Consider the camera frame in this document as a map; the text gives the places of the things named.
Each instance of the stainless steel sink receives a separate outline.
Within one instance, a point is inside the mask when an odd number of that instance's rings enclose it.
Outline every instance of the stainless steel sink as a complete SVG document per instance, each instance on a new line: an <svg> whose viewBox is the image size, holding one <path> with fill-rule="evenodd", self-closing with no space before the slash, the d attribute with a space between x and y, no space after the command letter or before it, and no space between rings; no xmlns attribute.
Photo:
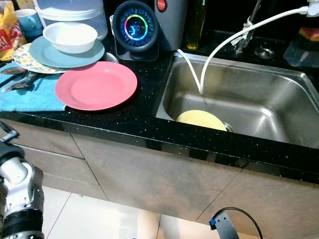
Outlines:
<svg viewBox="0 0 319 239"><path fill-rule="evenodd" d="M188 57L200 77L207 57ZM165 80L154 108L157 118L176 120L185 111L204 110L234 133L319 148L319 94L302 72L212 59L200 95L177 54Z"/></svg>

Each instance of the black cable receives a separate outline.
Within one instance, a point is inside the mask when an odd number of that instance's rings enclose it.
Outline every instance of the black cable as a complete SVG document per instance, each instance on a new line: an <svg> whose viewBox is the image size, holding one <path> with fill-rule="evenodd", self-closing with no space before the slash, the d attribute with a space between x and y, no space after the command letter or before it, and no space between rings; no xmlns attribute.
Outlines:
<svg viewBox="0 0 319 239"><path fill-rule="evenodd" d="M258 234L259 234L259 237L260 239L263 239L263 235L261 233L261 230L257 224L257 222L253 219L253 217L251 215L249 215L247 212L245 212L244 210L240 209L240 208L235 208L235 207L227 207L227 208L222 208L220 209L217 213L215 213L215 215L213 216L213 219L215 219L215 217L218 216L218 214L220 214L221 212L224 212L224 211L227 211L227 210L235 210L235 211L240 211L241 213L245 214L247 217L249 217L249 219L254 223L257 231L258 231Z"/></svg>

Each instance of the blue dish towel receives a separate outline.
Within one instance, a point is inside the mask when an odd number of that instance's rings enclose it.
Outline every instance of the blue dish towel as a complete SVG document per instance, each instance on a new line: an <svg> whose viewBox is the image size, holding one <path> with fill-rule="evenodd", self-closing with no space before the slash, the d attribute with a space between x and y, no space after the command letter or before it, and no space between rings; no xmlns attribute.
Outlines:
<svg viewBox="0 0 319 239"><path fill-rule="evenodd" d="M18 66L11 62L3 66L1 70L9 67ZM12 75L0 74L0 83ZM55 95L54 87L61 74L43 76L34 82L34 87L29 90L8 91L2 93L1 89L14 82L10 81L0 88L0 111L19 111L19 112L37 112L37 111L63 111L65 105L58 100Z"/></svg>

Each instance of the yellow bag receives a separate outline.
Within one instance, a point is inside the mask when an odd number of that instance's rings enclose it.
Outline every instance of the yellow bag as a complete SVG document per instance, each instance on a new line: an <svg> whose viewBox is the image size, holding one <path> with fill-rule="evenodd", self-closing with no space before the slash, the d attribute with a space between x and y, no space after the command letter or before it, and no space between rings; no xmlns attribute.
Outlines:
<svg viewBox="0 0 319 239"><path fill-rule="evenodd" d="M12 60L15 50L25 44L13 3L0 0L0 60Z"/></svg>

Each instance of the black countertop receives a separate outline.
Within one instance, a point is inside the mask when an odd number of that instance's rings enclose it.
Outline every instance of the black countertop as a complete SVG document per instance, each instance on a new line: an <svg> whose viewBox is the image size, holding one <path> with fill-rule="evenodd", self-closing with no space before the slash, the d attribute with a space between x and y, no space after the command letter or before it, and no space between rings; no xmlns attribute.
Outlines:
<svg viewBox="0 0 319 239"><path fill-rule="evenodd" d="M227 35L206 32L203 47L195 52L183 50L208 56ZM115 53L110 33L102 42L106 51ZM276 57L256 57L252 49L261 45L272 48ZM282 58L287 46L281 41L255 37L243 55L233 54L229 44L215 57L303 71L318 90L318 70L289 66ZM131 98L111 109L88 112L67 107L64 112L0 112L0 118L319 184L319 149L155 118L152 110L171 60L171 52L160 52L155 62L122 61L136 74L138 87Z"/></svg>

